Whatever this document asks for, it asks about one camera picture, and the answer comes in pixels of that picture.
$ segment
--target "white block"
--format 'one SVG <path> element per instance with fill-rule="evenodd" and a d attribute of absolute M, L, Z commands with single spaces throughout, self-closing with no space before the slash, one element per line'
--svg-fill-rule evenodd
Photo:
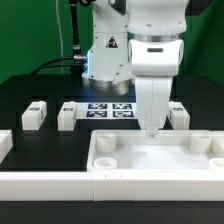
<path fill-rule="evenodd" d="M 39 130 L 47 115 L 47 104 L 44 101 L 32 102 L 22 115 L 23 130 Z"/>
<path fill-rule="evenodd" d="M 12 148 L 12 132 L 0 130 L 0 164 Z"/>
<path fill-rule="evenodd" d="M 168 118 L 174 130 L 189 130 L 190 115 L 180 102 L 169 102 Z"/>
<path fill-rule="evenodd" d="M 73 131 L 76 123 L 76 110 L 78 103 L 65 102 L 58 114 L 58 130 Z"/>

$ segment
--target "black tabletop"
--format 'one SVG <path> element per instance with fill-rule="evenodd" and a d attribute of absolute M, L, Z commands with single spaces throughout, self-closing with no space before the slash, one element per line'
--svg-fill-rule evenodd
<path fill-rule="evenodd" d="M 47 102 L 39 131 L 22 131 L 21 115 L 32 101 Z M 201 76 L 174 79 L 171 100 L 191 115 L 194 130 L 224 129 L 224 89 Z M 73 132 L 57 131 L 64 102 L 135 102 L 132 86 L 113 90 L 83 86 L 59 75 L 14 76 L 0 85 L 0 129 L 13 131 L 14 147 L 2 171 L 85 171 L 91 132 L 139 129 L 136 120 L 78 120 Z M 165 129 L 170 129 L 169 122 Z M 223 202 L 0 202 L 0 223 L 223 223 Z"/>

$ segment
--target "green wall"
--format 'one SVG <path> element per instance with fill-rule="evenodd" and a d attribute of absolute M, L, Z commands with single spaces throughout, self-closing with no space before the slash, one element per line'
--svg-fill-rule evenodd
<path fill-rule="evenodd" d="M 71 17 L 68 0 L 60 0 L 65 55 L 71 55 Z M 83 52 L 92 43 L 89 9 L 79 7 Z M 202 15 L 187 19 L 181 74 L 198 74 L 224 86 L 224 1 L 214 0 Z M 27 74 L 40 64 L 60 57 L 55 0 L 0 0 L 0 83 Z M 59 69 L 44 71 L 60 73 Z"/>

